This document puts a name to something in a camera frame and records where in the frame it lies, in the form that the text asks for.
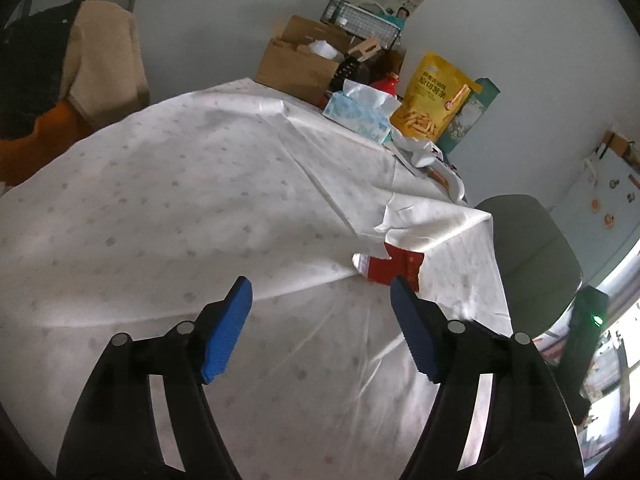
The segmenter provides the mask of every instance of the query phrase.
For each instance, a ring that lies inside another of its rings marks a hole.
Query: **gray chair back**
[[[501,195],[477,209],[494,218],[495,259],[514,332],[535,338],[573,301],[582,269],[542,204],[528,195]]]

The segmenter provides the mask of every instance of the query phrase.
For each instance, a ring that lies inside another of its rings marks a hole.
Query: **red bottle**
[[[382,90],[383,92],[386,92],[388,94],[395,96],[396,85],[398,84],[398,81],[399,81],[398,74],[389,72],[388,74],[386,74],[384,79],[381,79],[380,81],[374,81],[373,83],[371,83],[370,86],[372,88],[375,88],[376,90]]]

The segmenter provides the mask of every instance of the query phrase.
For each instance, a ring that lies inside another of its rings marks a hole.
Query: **silver screw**
[[[449,321],[449,323],[447,323],[447,328],[454,334],[462,334],[466,330],[465,324],[456,320]]]
[[[516,332],[513,338],[516,340],[516,343],[520,343],[521,345],[528,345],[531,343],[531,338],[524,332]]]
[[[111,338],[111,344],[114,346],[122,346],[129,340],[129,335],[120,332]]]
[[[180,323],[175,329],[178,331],[178,334],[190,334],[193,332],[195,325],[191,321],[183,321]]]

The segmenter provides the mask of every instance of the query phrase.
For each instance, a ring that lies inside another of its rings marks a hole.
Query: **yellow snack bag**
[[[422,58],[390,121],[405,137],[435,142],[471,91],[482,87],[433,52]]]

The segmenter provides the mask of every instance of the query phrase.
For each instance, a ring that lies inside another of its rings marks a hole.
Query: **white tablecloth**
[[[205,388],[243,477],[397,478],[437,387],[415,369],[388,287],[351,264],[385,237],[425,251],[422,297],[511,333],[486,213],[250,80],[155,105],[0,198],[0,402],[53,470],[111,335],[163,334],[243,274],[252,313]],[[179,465],[166,406],[156,415]]]

